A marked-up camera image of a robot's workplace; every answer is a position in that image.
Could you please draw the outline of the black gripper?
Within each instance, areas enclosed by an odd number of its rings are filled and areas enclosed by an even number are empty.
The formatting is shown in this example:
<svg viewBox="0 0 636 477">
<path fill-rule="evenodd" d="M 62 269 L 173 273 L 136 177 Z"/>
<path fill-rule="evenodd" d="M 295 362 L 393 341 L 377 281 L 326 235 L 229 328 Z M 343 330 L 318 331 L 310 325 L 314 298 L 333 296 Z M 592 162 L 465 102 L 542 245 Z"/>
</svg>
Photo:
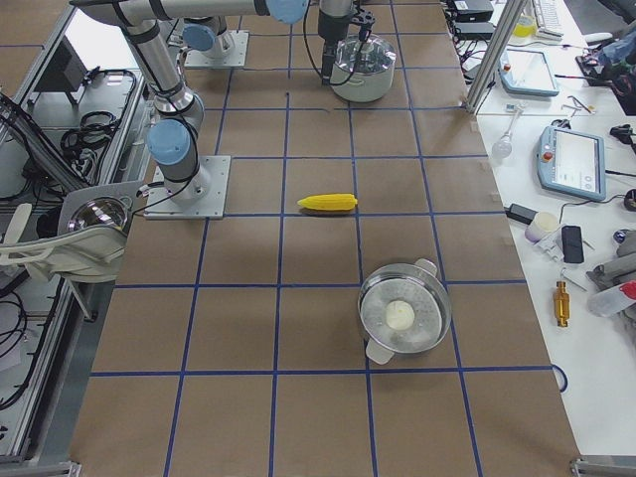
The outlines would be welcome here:
<svg viewBox="0 0 636 477">
<path fill-rule="evenodd" d="M 361 1 L 320 0 L 318 34 L 325 44 L 322 50 L 321 81 L 329 83 L 335 62 L 335 46 L 347 38 L 349 26 L 359 28 L 358 39 L 366 43 L 373 30 L 373 13 Z"/>
</svg>

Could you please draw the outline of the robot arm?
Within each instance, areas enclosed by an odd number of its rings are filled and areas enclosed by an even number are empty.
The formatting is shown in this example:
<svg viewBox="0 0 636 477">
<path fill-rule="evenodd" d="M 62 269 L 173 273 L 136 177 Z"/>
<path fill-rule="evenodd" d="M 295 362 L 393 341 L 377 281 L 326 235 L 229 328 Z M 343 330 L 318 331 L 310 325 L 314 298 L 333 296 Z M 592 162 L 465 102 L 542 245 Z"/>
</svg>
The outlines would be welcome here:
<svg viewBox="0 0 636 477">
<path fill-rule="evenodd" d="M 211 59 L 226 57 L 235 45 L 224 16 L 186 18 L 182 38 L 191 50 Z"/>
<path fill-rule="evenodd" d="M 199 107 L 195 104 L 197 96 L 187 87 L 160 38 L 160 22 L 256 15 L 293 25 L 305 21 L 310 9 L 308 1 L 73 1 L 71 5 L 93 20 L 121 30 L 155 94 L 155 108 L 165 118 L 185 118 L 189 109 Z M 327 83 L 337 47 L 345 40 L 349 27 L 357 26 L 359 38 L 366 41 L 375 17 L 360 1 L 321 1 L 318 11 L 318 34 L 324 41 L 319 75 Z"/>
</svg>

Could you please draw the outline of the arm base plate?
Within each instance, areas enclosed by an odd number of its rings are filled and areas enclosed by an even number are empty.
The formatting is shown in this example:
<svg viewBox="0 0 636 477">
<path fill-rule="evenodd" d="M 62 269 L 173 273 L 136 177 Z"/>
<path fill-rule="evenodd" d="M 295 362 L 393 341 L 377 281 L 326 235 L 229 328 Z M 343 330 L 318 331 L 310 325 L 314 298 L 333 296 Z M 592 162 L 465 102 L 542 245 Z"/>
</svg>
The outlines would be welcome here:
<svg viewBox="0 0 636 477">
<path fill-rule="evenodd" d="M 215 35 L 209 29 L 188 27 L 183 40 L 188 53 L 185 67 L 188 69 L 232 69 L 245 65 L 249 31 L 225 30 Z"/>
<path fill-rule="evenodd" d="M 227 155 L 200 156 L 199 172 L 180 193 L 182 185 L 166 182 L 155 167 L 153 180 L 163 182 L 151 188 L 142 211 L 148 220 L 197 220 L 224 217 L 232 158 Z"/>
</svg>

